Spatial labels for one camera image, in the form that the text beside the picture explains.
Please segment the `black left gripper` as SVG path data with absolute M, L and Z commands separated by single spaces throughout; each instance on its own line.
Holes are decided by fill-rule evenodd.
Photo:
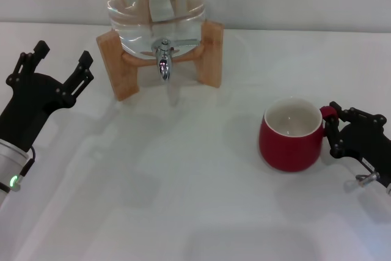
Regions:
M 1 114 L 1 139 L 28 151 L 41 132 L 48 117 L 58 109 L 71 108 L 93 80 L 90 66 L 93 59 L 88 51 L 79 58 L 74 72 L 63 83 L 35 73 L 50 48 L 40 40 L 32 53 L 22 52 L 15 69 L 6 79 L 13 95 Z

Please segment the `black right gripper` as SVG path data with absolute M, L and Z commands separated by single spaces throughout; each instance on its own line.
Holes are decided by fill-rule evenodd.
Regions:
M 332 101 L 338 118 L 343 122 L 358 125 L 383 127 L 385 117 L 381 114 L 369 114 L 357 108 L 342 109 Z M 368 171 L 379 174 L 378 182 L 390 185 L 390 139 L 384 135 L 383 128 L 358 127 L 347 125 L 339 131 L 337 118 L 325 118 L 324 136 L 330 145 L 332 157 L 350 157 L 359 161 Z

